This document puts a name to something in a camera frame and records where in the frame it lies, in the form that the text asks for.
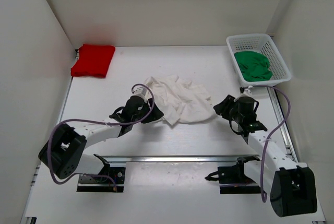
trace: white cloth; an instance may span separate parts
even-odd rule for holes
[[[182,80],[178,75],[150,77],[145,84],[152,90],[163,119],[169,124],[196,123],[217,116],[210,102],[211,96],[203,85]]]

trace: robotic arm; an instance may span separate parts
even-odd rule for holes
[[[98,142],[128,133],[133,126],[129,123],[149,123],[163,117],[152,99],[146,99],[146,92],[145,87],[133,91],[126,105],[116,109],[103,121],[105,125],[86,124],[74,128],[66,123],[61,124],[56,128],[53,138],[40,151],[39,159],[59,179],[69,179],[74,174],[108,175],[108,162],[98,155],[85,155],[83,151]],[[262,184],[263,190],[270,193],[271,205],[278,216],[316,212],[313,172],[305,163],[297,163],[288,158],[274,141],[270,140],[266,144],[267,129],[256,119],[258,105],[258,101],[251,97],[236,99],[228,95],[220,104],[214,106],[216,113],[229,121],[232,131],[241,135],[260,156],[266,149],[263,169],[258,156],[240,157],[232,169],[240,177],[250,178],[258,185]],[[237,131],[232,128],[233,121],[238,124]]]

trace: white table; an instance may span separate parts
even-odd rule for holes
[[[106,79],[74,78],[62,119],[102,120],[125,104],[133,84],[149,76],[177,74],[204,84],[212,103],[228,94],[239,95],[236,74],[227,46],[117,48]],[[277,124],[267,89],[254,91],[258,119],[271,130]],[[273,139],[286,151],[282,133]],[[205,124],[138,124],[121,138],[85,150],[103,156],[141,157],[128,162],[124,193],[78,193],[77,179],[58,186],[41,165],[26,216],[36,223],[312,223],[325,220],[318,205],[315,214],[279,218],[260,195],[220,195],[217,183],[204,180],[226,156],[253,155],[244,140],[233,134],[228,122],[217,117]]]

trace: cable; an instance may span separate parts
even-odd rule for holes
[[[134,122],[126,122],[126,123],[107,123],[107,122],[101,122],[101,121],[91,121],[91,120],[83,120],[83,119],[68,119],[68,120],[64,120],[64,121],[61,121],[59,122],[54,128],[53,130],[51,131],[51,134],[50,134],[50,137],[49,137],[49,142],[47,144],[47,166],[49,167],[49,170],[50,170],[50,175],[51,175],[51,178],[53,180],[54,183],[58,184],[58,185],[62,185],[62,184],[65,184],[66,182],[68,182],[73,176],[77,175],[77,173],[74,173],[72,175],[70,175],[67,179],[65,179],[64,181],[58,181],[56,176],[54,175],[54,171],[53,171],[53,167],[52,167],[52,160],[51,160],[51,147],[52,147],[52,139],[53,139],[53,135],[54,133],[56,132],[56,130],[63,124],[67,123],[67,122],[85,122],[85,123],[92,123],[92,124],[96,124],[96,125],[108,125],[108,126],[129,126],[129,125],[134,125],[134,124],[137,124],[143,120],[145,120],[149,115],[150,113],[153,111],[153,108],[154,108],[154,95],[153,95],[153,92],[151,91],[151,89],[144,85],[144,84],[135,84],[132,86],[131,88],[131,91],[133,91],[133,89],[137,86],[142,86],[142,87],[145,87],[151,94],[152,96],[152,106],[149,110],[149,112],[141,119],[137,120],[137,121],[134,121]],[[98,178],[107,178],[109,179],[114,187],[116,188],[116,191],[117,191],[117,187],[116,187],[116,183],[115,181],[108,175],[99,175],[99,174],[84,174],[84,175],[87,175],[87,176],[90,176],[90,177],[98,177]]]
[[[276,130],[278,130],[286,121],[287,121],[287,118],[289,117],[290,115],[290,111],[291,111],[291,103],[290,103],[290,100],[288,98],[288,96],[280,89],[276,88],[276,87],[273,87],[273,86],[268,86],[268,85],[253,85],[253,87],[267,87],[267,88],[272,88],[274,89],[275,91],[281,93],[285,99],[287,100],[287,103],[288,103],[288,111],[283,119],[283,121],[278,124],[277,127],[275,127],[267,136],[266,140],[265,140],[265,145],[263,147],[263,152],[262,152],[262,160],[261,160],[261,172],[260,172],[260,189],[261,189],[261,198],[262,198],[262,201],[265,203],[267,201],[267,193],[264,191],[263,189],[263,177],[264,177],[264,170],[265,170],[265,157],[266,157],[266,151],[267,151],[267,147],[268,147],[268,143],[269,143],[269,140],[270,138],[272,137],[272,135],[274,134],[274,132]]]

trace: plastic laundry basket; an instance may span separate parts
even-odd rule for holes
[[[226,39],[228,44],[234,69],[238,73],[239,82],[241,86],[251,85],[277,85],[278,83],[289,81],[291,79],[291,73],[285,64],[280,52],[272,41],[271,37],[264,33],[252,33],[229,36]],[[234,57],[234,53],[241,51],[255,51],[265,55],[269,62],[269,70],[272,72],[270,80],[249,82],[244,79],[238,63]]]

